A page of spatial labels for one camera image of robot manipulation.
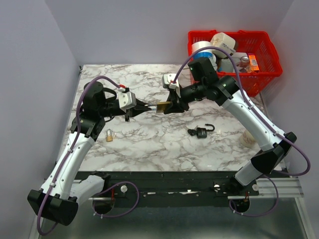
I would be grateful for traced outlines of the large brass padlock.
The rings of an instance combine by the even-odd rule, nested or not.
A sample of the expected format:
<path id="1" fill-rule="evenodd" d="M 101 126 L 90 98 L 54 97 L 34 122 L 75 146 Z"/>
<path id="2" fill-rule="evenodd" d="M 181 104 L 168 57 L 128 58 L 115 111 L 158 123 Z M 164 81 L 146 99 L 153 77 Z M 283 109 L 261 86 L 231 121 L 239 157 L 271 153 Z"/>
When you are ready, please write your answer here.
<path id="1" fill-rule="evenodd" d="M 156 107 L 157 114 L 169 114 L 169 109 L 171 107 L 171 102 L 158 102 Z"/>

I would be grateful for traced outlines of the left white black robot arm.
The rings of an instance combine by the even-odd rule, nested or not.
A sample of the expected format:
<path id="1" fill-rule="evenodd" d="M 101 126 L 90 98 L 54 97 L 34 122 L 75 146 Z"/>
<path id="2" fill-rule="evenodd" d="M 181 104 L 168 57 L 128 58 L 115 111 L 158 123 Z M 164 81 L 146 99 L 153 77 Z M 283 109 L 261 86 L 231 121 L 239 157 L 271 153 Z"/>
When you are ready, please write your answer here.
<path id="1" fill-rule="evenodd" d="M 77 185 L 73 183 L 75 176 L 107 118 L 124 116 L 125 121 L 129 121 L 148 111 L 151 111 L 149 105 L 136 99 L 135 94 L 123 85 L 113 91 L 100 82 L 86 84 L 64 151 L 40 189 L 31 190 L 27 197 L 37 219 L 67 226 L 74 220 L 81 204 L 96 194 L 107 196 L 111 189 L 108 175 L 91 173 Z"/>

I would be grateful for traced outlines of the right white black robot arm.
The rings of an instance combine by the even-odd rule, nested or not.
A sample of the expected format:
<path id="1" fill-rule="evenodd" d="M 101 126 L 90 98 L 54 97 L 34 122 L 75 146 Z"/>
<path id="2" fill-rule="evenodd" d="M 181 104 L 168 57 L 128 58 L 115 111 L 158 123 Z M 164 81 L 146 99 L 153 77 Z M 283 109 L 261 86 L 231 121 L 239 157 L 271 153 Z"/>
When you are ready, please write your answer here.
<path id="1" fill-rule="evenodd" d="M 169 106 L 164 114 L 183 113 L 189 103 L 208 99 L 230 112 L 251 133 L 260 151 L 230 179 L 228 189 L 235 195 L 247 190 L 247 185 L 263 174 L 270 174 L 291 149 L 297 137 L 285 133 L 241 94 L 239 85 L 231 76 L 219 78 L 211 61 L 200 57 L 188 64 L 197 83 L 181 87 L 174 83 L 175 74 L 164 74 L 162 85 L 169 90 Z"/>

